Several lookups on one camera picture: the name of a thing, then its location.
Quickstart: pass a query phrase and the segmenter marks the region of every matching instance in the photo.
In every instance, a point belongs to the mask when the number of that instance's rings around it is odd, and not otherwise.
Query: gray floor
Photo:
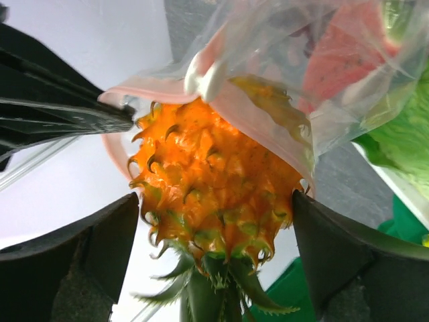
[[[175,60],[185,55],[210,17],[213,6],[206,2],[165,0]],[[391,218],[392,191],[351,144],[335,148],[320,158],[316,189],[320,202],[370,227]]]

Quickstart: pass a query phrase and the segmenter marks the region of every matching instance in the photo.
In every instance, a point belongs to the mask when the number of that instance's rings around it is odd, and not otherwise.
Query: pineapple skin
[[[250,258],[255,270],[273,257],[275,236],[292,224],[292,192],[302,190],[296,170],[199,98],[153,104],[137,126],[129,163],[140,175],[130,187],[141,189],[152,244],[174,244],[201,272],[205,254]]]

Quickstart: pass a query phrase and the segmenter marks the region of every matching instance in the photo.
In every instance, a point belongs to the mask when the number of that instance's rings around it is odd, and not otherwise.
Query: orange pineapple
[[[140,150],[129,162],[140,175],[130,187],[143,195],[142,218],[160,255],[180,254],[161,279],[171,287],[152,303],[181,298],[181,321],[240,321],[249,299],[270,313],[297,309],[272,302],[253,274],[274,255],[274,238],[292,224],[292,192],[302,178],[281,158],[197,99],[155,104],[137,121]]]

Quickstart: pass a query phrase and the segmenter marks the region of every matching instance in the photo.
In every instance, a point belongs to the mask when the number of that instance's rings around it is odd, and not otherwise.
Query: green cloth
[[[428,230],[396,196],[393,197],[393,219],[382,223],[378,230],[387,235],[420,245],[422,244],[422,237],[428,233]],[[266,315],[256,307],[251,307],[251,312],[256,321],[316,321],[300,258],[296,258],[289,265],[286,271],[267,290],[267,294],[279,305],[300,307],[300,310],[287,315]]]

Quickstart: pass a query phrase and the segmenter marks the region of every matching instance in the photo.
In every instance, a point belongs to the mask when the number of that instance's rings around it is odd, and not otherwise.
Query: red watermelon flesh
[[[381,2],[370,0],[340,7],[316,44],[304,75],[303,90],[317,101],[331,99],[394,57],[400,45],[388,38]],[[301,99],[299,110],[317,106]]]

